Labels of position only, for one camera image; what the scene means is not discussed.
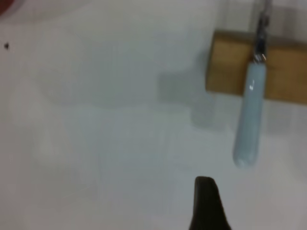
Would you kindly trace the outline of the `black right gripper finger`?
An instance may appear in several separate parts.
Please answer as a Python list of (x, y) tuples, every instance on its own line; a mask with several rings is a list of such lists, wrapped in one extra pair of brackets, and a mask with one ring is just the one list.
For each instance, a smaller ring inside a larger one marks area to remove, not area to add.
[(211, 177), (195, 179), (190, 230), (230, 230), (219, 189)]

